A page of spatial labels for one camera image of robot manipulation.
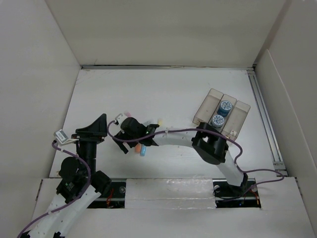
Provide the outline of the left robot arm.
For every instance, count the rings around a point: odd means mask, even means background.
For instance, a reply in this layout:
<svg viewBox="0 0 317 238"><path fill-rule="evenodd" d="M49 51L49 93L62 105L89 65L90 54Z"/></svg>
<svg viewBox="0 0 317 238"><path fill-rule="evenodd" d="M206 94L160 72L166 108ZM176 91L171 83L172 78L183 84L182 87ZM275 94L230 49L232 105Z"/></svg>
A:
<svg viewBox="0 0 317 238"><path fill-rule="evenodd" d="M68 137L54 133L52 147L67 154L58 172L61 182L47 211L34 219L18 235L20 238L65 238L86 208L110 192L111 179L96 171L97 145L107 137L106 114Z"/></svg>

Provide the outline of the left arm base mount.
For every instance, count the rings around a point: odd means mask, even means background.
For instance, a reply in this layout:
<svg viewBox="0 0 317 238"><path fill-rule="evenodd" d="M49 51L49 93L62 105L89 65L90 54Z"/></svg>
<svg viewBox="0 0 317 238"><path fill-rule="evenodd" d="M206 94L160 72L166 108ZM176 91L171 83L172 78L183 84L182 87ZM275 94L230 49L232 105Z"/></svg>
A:
<svg viewBox="0 0 317 238"><path fill-rule="evenodd" d="M121 209L125 207L126 179L114 179L108 192L97 198L92 207L104 209Z"/></svg>

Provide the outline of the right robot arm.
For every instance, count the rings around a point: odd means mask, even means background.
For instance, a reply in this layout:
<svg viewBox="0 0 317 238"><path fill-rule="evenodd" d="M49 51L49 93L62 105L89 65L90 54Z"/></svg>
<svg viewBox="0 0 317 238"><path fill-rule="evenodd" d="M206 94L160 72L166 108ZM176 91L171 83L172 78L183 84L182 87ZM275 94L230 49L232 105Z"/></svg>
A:
<svg viewBox="0 0 317 238"><path fill-rule="evenodd" d="M159 131L158 124L144 125L133 117L125 119L116 118L112 124L119 126L119 132L111 135L111 138L119 146L123 153L137 144L150 146L183 146L194 149L198 155L208 164L215 165L225 176L230 192L234 195L241 195L247 189L248 176L240 171L229 154L227 138L214 129L208 123L202 122L197 128L173 129L165 128Z"/></svg>

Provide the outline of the blue highlighter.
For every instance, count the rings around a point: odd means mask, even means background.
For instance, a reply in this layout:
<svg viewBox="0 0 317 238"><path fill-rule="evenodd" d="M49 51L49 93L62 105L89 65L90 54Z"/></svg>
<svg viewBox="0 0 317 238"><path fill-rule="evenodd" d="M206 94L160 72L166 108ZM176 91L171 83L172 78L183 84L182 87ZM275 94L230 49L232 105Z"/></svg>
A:
<svg viewBox="0 0 317 238"><path fill-rule="evenodd" d="M141 146L140 156L144 157L146 154L147 147L145 145Z"/></svg>

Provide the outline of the orange highlighter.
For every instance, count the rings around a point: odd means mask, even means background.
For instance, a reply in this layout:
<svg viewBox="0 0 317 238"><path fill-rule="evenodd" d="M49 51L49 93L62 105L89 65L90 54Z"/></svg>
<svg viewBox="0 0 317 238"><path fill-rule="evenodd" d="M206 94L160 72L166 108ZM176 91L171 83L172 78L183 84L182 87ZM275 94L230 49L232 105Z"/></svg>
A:
<svg viewBox="0 0 317 238"><path fill-rule="evenodd" d="M141 152L142 146L140 144L136 145L134 148L135 153L140 153Z"/></svg>

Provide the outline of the blue patterned tape roll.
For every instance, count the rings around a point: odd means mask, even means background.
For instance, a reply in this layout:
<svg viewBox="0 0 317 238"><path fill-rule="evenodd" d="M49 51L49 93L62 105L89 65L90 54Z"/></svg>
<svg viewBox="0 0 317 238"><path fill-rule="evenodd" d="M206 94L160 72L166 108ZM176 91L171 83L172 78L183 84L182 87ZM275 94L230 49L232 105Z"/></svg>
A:
<svg viewBox="0 0 317 238"><path fill-rule="evenodd" d="M224 125L225 118L221 115L214 115L211 118L211 125L215 128L221 128Z"/></svg>

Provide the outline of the white eraser block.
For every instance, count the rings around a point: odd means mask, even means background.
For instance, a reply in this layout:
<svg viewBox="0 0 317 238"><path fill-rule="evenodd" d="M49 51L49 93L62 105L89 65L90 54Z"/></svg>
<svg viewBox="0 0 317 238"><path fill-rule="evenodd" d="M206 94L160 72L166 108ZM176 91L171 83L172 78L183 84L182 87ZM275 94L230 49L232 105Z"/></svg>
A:
<svg viewBox="0 0 317 238"><path fill-rule="evenodd" d="M235 140L235 138L236 138L236 131L234 131L234 130L232 130L229 134L227 134L227 138L229 138L229 139L232 139L232 140Z"/></svg>

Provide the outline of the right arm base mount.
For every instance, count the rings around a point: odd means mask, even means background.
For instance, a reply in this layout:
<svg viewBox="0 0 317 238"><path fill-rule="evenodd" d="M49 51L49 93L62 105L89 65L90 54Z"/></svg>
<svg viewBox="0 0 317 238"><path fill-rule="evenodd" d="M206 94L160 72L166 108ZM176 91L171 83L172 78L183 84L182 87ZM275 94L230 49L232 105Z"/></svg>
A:
<svg viewBox="0 0 317 238"><path fill-rule="evenodd" d="M247 192L233 191L225 180L213 181L213 196L216 208L261 208L257 187Z"/></svg>

